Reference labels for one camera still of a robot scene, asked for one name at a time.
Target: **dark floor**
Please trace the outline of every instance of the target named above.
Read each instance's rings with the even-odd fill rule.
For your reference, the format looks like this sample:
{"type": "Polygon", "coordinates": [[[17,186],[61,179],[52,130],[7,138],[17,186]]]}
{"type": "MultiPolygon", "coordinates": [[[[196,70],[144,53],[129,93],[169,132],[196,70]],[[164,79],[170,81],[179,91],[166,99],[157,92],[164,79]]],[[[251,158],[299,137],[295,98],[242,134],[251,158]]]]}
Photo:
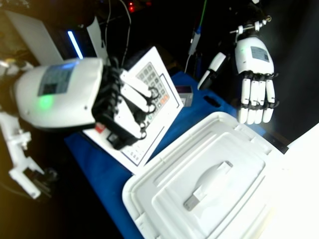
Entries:
{"type": "MultiPolygon", "coordinates": [[[[231,1],[208,2],[198,46],[198,51],[203,55],[203,68],[217,52],[220,32],[226,32],[231,22],[227,12],[231,1]]],[[[280,73],[275,88],[281,100],[272,122],[263,127],[288,144],[319,119],[319,111],[316,110],[319,103],[319,4],[315,0],[265,0],[263,5],[273,17],[272,22],[262,28],[262,39],[273,57],[276,71],[280,73]]],[[[175,62],[182,68],[201,7],[202,1],[189,5],[182,0],[156,0],[153,1],[153,8],[132,14],[128,56],[156,45],[166,64],[175,62]]],[[[109,47],[110,54],[121,57],[127,19],[120,17],[111,21],[108,33],[108,45],[112,46],[109,47]]],[[[188,73],[191,75],[192,65],[194,62],[190,61],[188,73]]],[[[225,76],[222,79],[222,83],[229,80],[225,76]]],[[[213,90],[222,96],[229,94],[228,88],[222,84],[213,90]]],[[[121,238],[63,143],[64,135],[26,128],[32,133],[32,157],[44,167],[54,167],[60,174],[60,180],[56,193],[46,204],[19,197],[0,187],[0,237],[97,238],[105,235],[107,238],[121,238]]],[[[3,143],[0,142],[0,145],[0,179],[19,190],[6,174],[10,159],[5,154],[3,143]]]]}

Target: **white plastic lid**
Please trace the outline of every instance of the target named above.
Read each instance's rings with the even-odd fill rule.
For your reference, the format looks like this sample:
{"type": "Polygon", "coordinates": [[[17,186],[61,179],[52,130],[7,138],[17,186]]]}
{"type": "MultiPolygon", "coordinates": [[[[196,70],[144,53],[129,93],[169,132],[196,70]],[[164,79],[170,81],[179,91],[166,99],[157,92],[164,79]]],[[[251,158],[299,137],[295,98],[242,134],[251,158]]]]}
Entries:
{"type": "Polygon", "coordinates": [[[267,203],[265,176],[281,157],[232,116],[212,113],[130,178],[123,201],[147,239],[241,238],[267,203]]]}

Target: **gray rectangular label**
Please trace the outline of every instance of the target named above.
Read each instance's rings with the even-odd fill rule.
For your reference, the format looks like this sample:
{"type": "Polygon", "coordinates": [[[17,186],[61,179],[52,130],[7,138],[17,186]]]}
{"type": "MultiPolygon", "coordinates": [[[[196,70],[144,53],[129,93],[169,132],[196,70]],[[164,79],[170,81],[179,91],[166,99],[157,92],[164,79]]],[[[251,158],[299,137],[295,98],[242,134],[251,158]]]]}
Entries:
{"type": "Polygon", "coordinates": [[[263,48],[251,46],[253,58],[269,62],[268,53],[263,48]]]}
{"type": "Polygon", "coordinates": [[[76,63],[50,66],[44,73],[38,96],[66,93],[76,63]]]}

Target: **green light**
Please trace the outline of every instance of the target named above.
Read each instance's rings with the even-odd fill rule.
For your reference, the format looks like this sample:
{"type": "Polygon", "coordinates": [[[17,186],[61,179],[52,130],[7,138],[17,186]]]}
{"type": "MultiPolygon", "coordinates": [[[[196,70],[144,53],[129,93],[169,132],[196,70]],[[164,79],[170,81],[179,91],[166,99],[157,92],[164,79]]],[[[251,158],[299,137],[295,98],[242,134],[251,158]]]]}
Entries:
{"type": "Polygon", "coordinates": [[[42,110],[47,110],[53,105],[53,95],[41,96],[39,100],[39,107],[42,110]]]}

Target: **blue surface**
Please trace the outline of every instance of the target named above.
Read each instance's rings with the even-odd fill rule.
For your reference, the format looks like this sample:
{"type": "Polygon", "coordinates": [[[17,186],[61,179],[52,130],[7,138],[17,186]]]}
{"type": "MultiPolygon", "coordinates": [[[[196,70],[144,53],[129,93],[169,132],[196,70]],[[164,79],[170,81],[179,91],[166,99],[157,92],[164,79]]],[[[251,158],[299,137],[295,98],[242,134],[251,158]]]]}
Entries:
{"type": "MultiPolygon", "coordinates": [[[[197,83],[189,75],[179,72],[172,77],[172,80],[178,86],[192,86],[194,93],[192,106],[181,110],[151,158],[212,112],[223,111],[236,117],[236,110],[212,91],[198,91],[197,83]],[[220,107],[216,108],[206,102],[204,96],[215,99],[220,107]]],[[[260,135],[265,133],[257,125],[252,128],[260,135]]],[[[80,134],[69,136],[65,142],[123,237],[143,238],[122,201],[122,189],[131,177],[130,171],[80,134]]]]}

